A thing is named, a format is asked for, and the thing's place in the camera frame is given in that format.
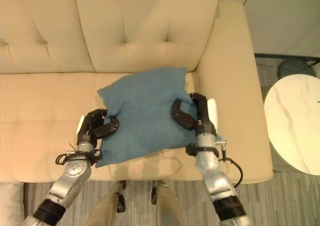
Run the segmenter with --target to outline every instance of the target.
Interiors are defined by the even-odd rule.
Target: sofa cushion
[[[194,71],[218,0],[0,0],[1,73]]]
[[[128,74],[0,76],[0,181],[46,182],[61,176],[59,154],[72,150],[81,115],[104,108],[97,90]],[[194,91],[193,73],[186,89]],[[184,149],[164,150],[125,163],[92,168],[91,179],[201,179]]]

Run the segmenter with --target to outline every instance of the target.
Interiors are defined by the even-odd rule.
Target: black band
[[[45,199],[34,212],[33,216],[47,224],[56,225],[66,209],[61,205]]]
[[[221,221],[246,215],[245,209],[237,196],[230,196],[213,202]]]

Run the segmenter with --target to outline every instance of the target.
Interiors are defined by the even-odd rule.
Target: round table top
[[[269,139],[296,169],[320,175],[320,79],[291,75],[269,90],[264,111]]]

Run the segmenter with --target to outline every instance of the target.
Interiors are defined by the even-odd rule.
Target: sofa backrest
[[[193,71],[218,0],[0,0],[1,73]]]

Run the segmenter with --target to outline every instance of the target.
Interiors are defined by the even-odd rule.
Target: sofa armrest
[[[220,1],[217,18],[197,67],[197,90],[215,98],[219,134],[227,140],[227,156],[243,169],[244,183],[273,176],[270,144],[257,67],[243,6]],[[239,177],[228,167],[232,181]]]

